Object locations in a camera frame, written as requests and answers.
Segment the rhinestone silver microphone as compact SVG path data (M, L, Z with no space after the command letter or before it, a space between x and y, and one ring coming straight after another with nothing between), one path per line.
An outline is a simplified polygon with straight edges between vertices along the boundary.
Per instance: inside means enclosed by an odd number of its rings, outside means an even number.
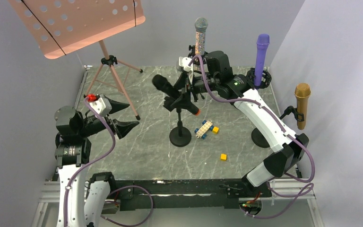
M204 17L199 17L195 21L195 54L203 56L205 54L206 30L208 21Z

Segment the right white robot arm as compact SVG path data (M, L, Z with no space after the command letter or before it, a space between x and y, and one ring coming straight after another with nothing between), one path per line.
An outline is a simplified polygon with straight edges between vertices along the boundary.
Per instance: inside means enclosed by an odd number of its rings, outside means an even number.
M309 154L308 137L304 133L298 135L269 108L254 86L251 71L246 75L233 73L223 51L180 57L176 68L181 75L173 86L176 89L173 106L197 115L199 109L190 96L208 93L214 100L230 103L246 115L273 151L242 177L245 195L254 196L260 186L282 177L304 154Z

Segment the black tripod mic stand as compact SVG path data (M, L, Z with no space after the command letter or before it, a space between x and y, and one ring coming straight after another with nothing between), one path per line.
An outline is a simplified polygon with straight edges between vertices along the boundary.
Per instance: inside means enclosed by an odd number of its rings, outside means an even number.
M205 56L208 54L208 52L204 51L204 54L201 55L203 59L203 63L206 64ZM187 55L188 58L193 58L195 56L195 45L189 45L189 53Z

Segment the black microphone with orange end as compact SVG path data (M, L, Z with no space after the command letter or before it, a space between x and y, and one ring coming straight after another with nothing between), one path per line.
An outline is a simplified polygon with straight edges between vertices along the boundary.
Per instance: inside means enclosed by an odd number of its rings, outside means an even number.
M187 110L193 115L199 115L200 109L191 102L189 92L180 92L165 77L159 74L152 78L152 84L157 90L166 94L163 107L169 112L179 108Z

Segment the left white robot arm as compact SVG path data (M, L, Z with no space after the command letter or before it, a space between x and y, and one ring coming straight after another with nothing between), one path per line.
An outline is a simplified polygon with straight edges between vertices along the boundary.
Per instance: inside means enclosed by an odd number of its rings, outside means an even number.
M85 99L92 115L82 114L73 106L55 112L58 134L55 138L57 174L60 182L59 227L97 227L106 199L117 192L111 172L93 174L86 178L90 161L89 137L108 130L111 137L124 138L139 122L121 122L110 115L129 107L103 94L90 94Z

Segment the black round-base desk mic stand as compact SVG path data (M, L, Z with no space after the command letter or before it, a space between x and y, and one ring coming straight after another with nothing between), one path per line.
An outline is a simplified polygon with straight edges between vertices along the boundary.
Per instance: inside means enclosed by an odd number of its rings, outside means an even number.
M177 126L169 133L169 140L176 147L185 147L191 142L191 132L183 126L181 111L180 108L176 108L178 114Z

